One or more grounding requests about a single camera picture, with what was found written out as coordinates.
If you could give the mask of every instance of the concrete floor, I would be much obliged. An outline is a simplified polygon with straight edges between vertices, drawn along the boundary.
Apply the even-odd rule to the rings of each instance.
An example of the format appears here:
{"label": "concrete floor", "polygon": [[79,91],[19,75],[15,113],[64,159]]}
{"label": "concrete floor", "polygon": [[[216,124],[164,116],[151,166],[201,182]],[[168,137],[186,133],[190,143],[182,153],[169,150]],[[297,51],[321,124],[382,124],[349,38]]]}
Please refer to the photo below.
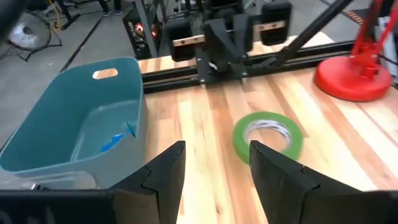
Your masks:
{"label": "concrete floor", "polygon": [[[290,0],[294,5],[291,35],[299,34],[327,6],[317,0]],[[169,1],[172,12],[174,0]],[[369,0],[355,0],[350,9],[362,9]],[[62,47],[52,47],[34,54],[28,62],[18,57],[0,60],[0,145],[27,116],[47,85],[57,76],[76,48],[101,17],[101,8],[94,2],[78,9],[83,15],[67,30],[59,32]],[[334,41],[354,39],[358,25],[339,15],[322,31]],[[104,18],[88,39],[70,67],[115,57],[134,56],[122,24],[122,16]]]}

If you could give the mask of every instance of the green tape roll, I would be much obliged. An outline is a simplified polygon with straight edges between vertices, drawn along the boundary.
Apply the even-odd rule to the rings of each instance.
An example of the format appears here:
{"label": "green tape roll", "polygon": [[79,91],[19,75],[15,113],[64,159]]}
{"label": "green tape roll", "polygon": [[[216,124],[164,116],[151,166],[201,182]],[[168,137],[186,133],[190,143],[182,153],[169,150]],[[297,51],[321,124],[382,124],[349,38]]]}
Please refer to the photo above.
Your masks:
{"label": "green tape roll", "polygon": [[249,164],[248,135],[259,128],[273,129],[285,138],[287,147],[280,153],[297,160],[303,145],[303,134],[300,128],[285,116],[271,112],[257,112],[240,119],[234,128],[233,141],[236,154]]}

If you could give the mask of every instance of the fan guard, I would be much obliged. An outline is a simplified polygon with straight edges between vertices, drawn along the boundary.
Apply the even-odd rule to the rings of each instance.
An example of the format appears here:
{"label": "fan guard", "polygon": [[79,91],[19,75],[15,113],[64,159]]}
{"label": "fan guard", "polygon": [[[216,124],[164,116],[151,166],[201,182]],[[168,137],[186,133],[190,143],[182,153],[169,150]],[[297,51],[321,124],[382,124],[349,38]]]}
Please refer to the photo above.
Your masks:
{"label": "fan guard", "polygon": [[8,39],[9,43],[18,49],[41,50],[50,43],[51,28],[43,18],[27,11],[22,14]]}

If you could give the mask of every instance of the butcher block tabletop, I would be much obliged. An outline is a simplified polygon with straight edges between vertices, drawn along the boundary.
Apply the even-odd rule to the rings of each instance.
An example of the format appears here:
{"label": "butcher block tabletop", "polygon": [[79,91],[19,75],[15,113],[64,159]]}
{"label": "butcher block tabletop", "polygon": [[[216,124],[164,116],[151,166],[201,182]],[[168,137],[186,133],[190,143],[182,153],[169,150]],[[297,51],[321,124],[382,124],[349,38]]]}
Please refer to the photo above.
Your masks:
{"label": "butcher block tabletop", "polygon": [[[306,46],[331,42],[318,33]],[[251,55],[281,48],[256,42]],[[146,73],[195,61],[162,57],[139,63]],[[359,190],[398,189],[398,91],[351,103],[320,91],[313,74],[310,68],[146,95],[148,160],[175,141],[186,142],[177,223],[267,223],[249,166],[233,146],[234,125],[257,111],[282,114],[298,125],[304,138],[300,163]],[[265,129],[249,138],[281,151],[285,142],[279,135]]]}

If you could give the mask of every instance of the blue tape piece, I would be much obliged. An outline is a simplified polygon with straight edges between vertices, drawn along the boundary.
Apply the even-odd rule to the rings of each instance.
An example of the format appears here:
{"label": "blue tape piece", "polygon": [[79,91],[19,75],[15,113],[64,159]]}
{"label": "blue tape piece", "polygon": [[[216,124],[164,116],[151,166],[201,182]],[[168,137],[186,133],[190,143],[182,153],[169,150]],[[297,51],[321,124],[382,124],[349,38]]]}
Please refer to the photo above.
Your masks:
{"label": "blue tape piece", "polygon": [[[136,134],[134,133],[134,130],[133,130],[132,126],[130,126],[130,124],[127,124],[127,132],[131,133],[134,138],[136,137]],[[120,141],[120,139],[123,138],[123,136],[124,136],[124,134],[117,134],[117,135],[113,136],[112,141],[107,143],[106,145],[104,145],[101,148],[101,152],[106,152],[106,151],[110,150],[114,145],[116,145]]]}

